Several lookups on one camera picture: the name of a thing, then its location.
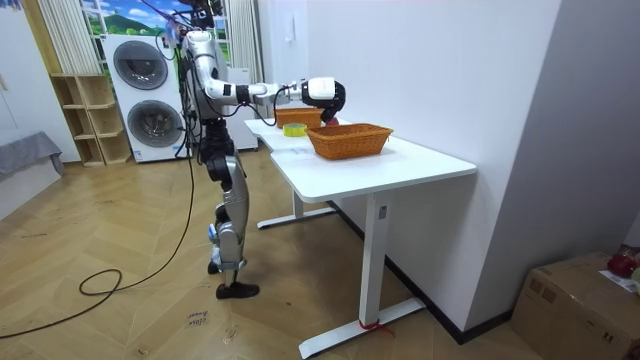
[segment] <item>white table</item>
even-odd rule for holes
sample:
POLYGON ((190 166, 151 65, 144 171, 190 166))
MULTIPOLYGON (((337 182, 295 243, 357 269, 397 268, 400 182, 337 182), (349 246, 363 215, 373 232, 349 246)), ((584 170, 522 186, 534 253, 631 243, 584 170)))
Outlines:
POLYGON ((318 156, 308 137, 285 137, 282 130, 261 120, 246 120, 249 129, 271 149, 271 160, 293 188, 293 215, 258 223, 259 228, 286 224, 333 212, 302 212, 302 202, 317 203, 367 195, 360 316, 356 320, 300 344, 303 359, 363 334, 360 324, 384 325, 420 310, 417 298, 380 310, 380 291, 387 242, 391 190, 404 186, 473 174, 476 166, 391 136, 376 156, 326 160, 318 156))

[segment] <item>humanoid robot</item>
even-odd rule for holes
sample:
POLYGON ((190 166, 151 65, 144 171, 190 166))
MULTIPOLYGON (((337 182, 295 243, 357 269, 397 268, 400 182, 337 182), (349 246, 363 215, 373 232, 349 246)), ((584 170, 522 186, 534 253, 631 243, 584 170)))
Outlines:
MULTIPOLYGON (((324 109, 321 119, 328 122, 344 106, 345 89, 333 78, 314 78, 289 85, 226 82, 227 64, 222 51, 212 34, 206 31, 213 27, 212 15, 220 15, 219 2, 180 1, 193 9, 189 12, 190 24, 174 26, 173 29, 174 42, 179 48, 176 52, 180 57, 179 72, 186 74, 187 80, 181 83, 184 84, 181 85, 181 93, 183 99, 186 98, 189 112, 195 114, 194 117, 205 128, 199 146, 200 160, 211 180, 220 182, 223 192, 223 203, 216 207, 215 223, 209 227, 214 251, 219 248, 219 261, 218 264, 210 263, 208 271, 224 274, 225 282, 216 290, 218 299, 252 297, 259 293, 260 288, 237 281, 238 270, 246 263, 242 253, 249 214, 249 191, 246 174, 227 132, 224 117, 228 115, 224 115, 222 106, 256 104, 271 105, 275 109, 275 104, 302 101, 324 109)), ((177 16, 183 16, 180 12, 173 15, 158 12, 170 23, 177 16)))

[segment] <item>washing machine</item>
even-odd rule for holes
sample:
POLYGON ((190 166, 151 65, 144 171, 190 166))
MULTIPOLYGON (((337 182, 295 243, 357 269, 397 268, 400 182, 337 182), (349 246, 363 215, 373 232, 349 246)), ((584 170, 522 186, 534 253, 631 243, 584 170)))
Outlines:
POLYGON ((185 121, 173 53, 155 36, 105 35, 102 45, 137 162, 184 158, 185 121))

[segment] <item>red object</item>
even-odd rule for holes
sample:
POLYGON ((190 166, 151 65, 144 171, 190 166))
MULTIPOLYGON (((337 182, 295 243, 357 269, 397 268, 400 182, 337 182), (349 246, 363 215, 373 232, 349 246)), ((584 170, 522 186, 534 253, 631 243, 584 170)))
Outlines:
POLYGON ((362 325, 362 321, 360 321, 360 320, 358 320, 358 323, 360 323, 360 327, 363 328, 364 330, 382 329, 382 330, 388 332, 389 334, 391 334, 391 336, 393 336, 394 339, 396 337, 396 334, 394 334, 393 331, 389 330, 389 328, 387 328, 384 325, 380 325, 380 320, 376 321, 374 324, 371 324, 371 325, 362 325))
POLYGON ((636 259, 622 254, 613 255, 611 260, 607 263, 607 268, 614 275, 628 278, 633 274, 633 271, 638 267, 636 259))
POLYGON ((335 125, 340 125, 337 118, 333 118, 327 121, 327 126, 335 126, 335 125))

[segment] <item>table leg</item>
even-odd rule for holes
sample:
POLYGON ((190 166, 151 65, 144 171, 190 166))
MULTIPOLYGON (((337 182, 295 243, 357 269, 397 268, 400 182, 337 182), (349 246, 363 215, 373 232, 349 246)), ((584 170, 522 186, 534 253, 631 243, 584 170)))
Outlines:
POLYGON ((275 219, 263 220, 258 223, 258 229, 266 229, 275 225, 285 225, 296 221, 306 220, 309 218, 333 214, 335 209, 326 207, 318 210, 304 211, 302 199, 296 194, 295 190, 291 191, 293 197, 293 215, 283 216, 275 219))
POLYGON ((379 192, 367 196, 359 320, 305 340, 298 347, 303 359, 371 331, 365 330, 360 324, 365 326, 376 323, 384 325, 425 308, 422 301, 413 298, 379 311, 390 210, 391 196, 389 192, 379 192))

